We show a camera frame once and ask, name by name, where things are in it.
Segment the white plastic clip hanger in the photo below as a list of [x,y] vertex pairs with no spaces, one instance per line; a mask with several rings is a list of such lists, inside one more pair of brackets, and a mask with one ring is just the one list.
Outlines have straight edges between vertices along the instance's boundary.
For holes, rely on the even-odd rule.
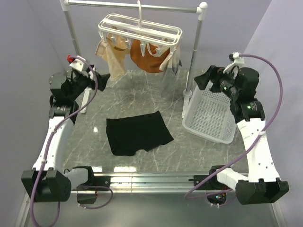
[[145,50],[154,57],[160,57],[166,50],[170,50],[172,55],[182,38],[182,29],[143,20],[141,2],[137,1],[137,5],[139,18],[115,13],[105,16],[98,24],[100,37],[106,40],[105,33],[111,34],[110,40],[115,44],[116,36],[122,36],[128,48],[132,41],[138,40],[142,56],[145,55]]

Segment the black underwear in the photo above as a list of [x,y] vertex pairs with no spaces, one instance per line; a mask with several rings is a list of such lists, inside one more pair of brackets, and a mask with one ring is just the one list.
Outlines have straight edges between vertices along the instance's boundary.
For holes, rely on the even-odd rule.
[[174,140],[159,111],[106,119],[106,134],[111,152],[115,156],[131,157],[139,150],[148,152]]

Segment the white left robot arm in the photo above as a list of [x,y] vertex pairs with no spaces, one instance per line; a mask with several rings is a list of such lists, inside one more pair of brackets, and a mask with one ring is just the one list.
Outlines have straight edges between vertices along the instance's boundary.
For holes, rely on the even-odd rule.
[[91,190],[96,183],[90,166],[74,167],[70,172],[62,172],[62,158],[67,139],[75,125],[79,105],[76,98],[87,87],[103,91],[109,74],[96,74],[97,81],[84,73],[71,71],[67,77],[55,73],[49,78],[50,110],[48,132],[41,153],[31,170],[22,173],[22,184],[33,202],[64,202],[71,191],[81,186]]

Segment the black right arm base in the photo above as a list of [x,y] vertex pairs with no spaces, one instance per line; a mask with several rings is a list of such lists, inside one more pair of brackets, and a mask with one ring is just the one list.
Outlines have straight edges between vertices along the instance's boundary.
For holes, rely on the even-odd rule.
[[[194,186],[197,186],[200,182],[202,182],[210,174],[212,174],[213,172],[215,172],[217,169],[219,169],[221,167],[222,166],[212,166],[211,169],[209,170],[208,175],[206,175],[206,174],[194,175],[192,179],[189,179],[189,181],[192,181],[194,183]],[[229,188],[226,185],[219,183],[216,179],[216,176],[214,176],[213,178],[208,180],[205,184],[200,186],[197,190],[198,191],[211,191],[211,190],[224,191],[224,190],[228,190],[228,189]],[[211,206],[215,205],[219,208],[219,207],[225,206],[225,205],[233,202],[235,200],[235,196],[232,197],[231,199],[228,199],[226,192],[222,192],[220,194],[215,194],[215,195],[209,195],[209,193],[206,193],[206,199],[207,199],[207,202]]]

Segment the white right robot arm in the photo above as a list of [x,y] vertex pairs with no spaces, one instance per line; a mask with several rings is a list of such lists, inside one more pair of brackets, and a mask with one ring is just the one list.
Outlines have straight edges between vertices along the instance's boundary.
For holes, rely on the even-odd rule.
[[223,93],[230,100],[230,110],[241,133],[244,155],[248,161],[248,176],[233,171],[230,165],[213,167],[209,185],[219,189],[223,185],[235,191],[242,205],[274,203],[287,192],[289,184],[277,172],[265,132],[267,122],[260,101],[255,98],[259,73],[252,68],[237,68],[237,74],[223,67],[210,66],[195,78],[200,90],[212,83],[212,93]]

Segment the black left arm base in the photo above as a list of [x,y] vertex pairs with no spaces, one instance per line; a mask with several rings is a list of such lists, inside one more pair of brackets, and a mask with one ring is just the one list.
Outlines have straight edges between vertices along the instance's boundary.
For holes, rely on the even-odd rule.
[[[108,205],[111,200],[113,199],[113,191],[110,188],[111,183],[111,177],[106,176],[97,176],[93,179],[92,183],[88,184],[82,184],[77,187],[77,203],[79,206],[89,209],[89,210],[95,210],[98,208],[102,208],[106,205]],[[103,199],[103,194],[109,194],[108,200],[102,204],[98,205],[96,207],[88,207],[88,205],[95,205],[97,202],[97,199]]]

